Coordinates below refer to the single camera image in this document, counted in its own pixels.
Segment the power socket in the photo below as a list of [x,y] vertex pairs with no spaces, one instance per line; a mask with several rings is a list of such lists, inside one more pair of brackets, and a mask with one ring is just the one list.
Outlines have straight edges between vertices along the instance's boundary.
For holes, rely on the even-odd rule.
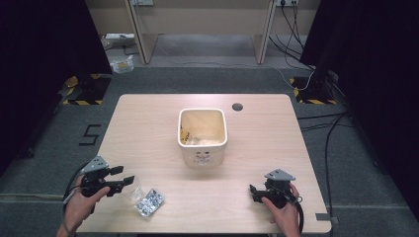
[[[282,0],[277,0],[277,7],[281,7],[281,2]],[[284,7],[298,6],[298,0],[284,0],[284,2],[286,2]]]

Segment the wooden table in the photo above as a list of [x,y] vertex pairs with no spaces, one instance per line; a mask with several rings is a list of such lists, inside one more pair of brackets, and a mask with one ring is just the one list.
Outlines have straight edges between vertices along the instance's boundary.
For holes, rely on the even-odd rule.
[[[232,105],[240,103],[243,110]],[[187,167],[177,143],[184,108],[225,112],[228,143],[224,162],[208,171]],[[305,233],[325,233],[329,221],[308,153],[287,95],[123,95],[99,154],[110,167],[140,177],[147,193],[165,197],[144,218],[121,195],[103,198],[79,232],[115,233],[278,233],[267,207],[254,202],[249,185],[263,190],[265,174],[280,168],[296,177],[303,198]]]

